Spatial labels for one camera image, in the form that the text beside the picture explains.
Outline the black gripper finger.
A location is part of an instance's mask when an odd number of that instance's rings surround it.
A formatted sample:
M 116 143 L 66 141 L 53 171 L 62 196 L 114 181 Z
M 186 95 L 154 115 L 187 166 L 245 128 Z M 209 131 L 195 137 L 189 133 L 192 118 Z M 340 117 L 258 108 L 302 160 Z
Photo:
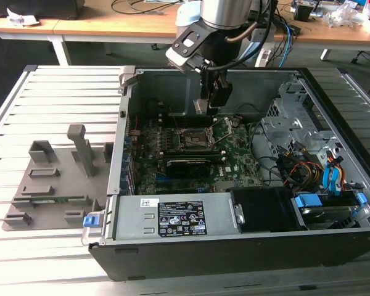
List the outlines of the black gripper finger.
M 203 70 L 200 73 L 200 98 L 209 100 L 213 92 L 215 72 Z
M 221 107 L 224 107 L 232 93 L 232 83 L 227 78 L 228 71 L 221 70 L 213 72 L 212 84 L 208 99 L 208 114 L 216 114 Z

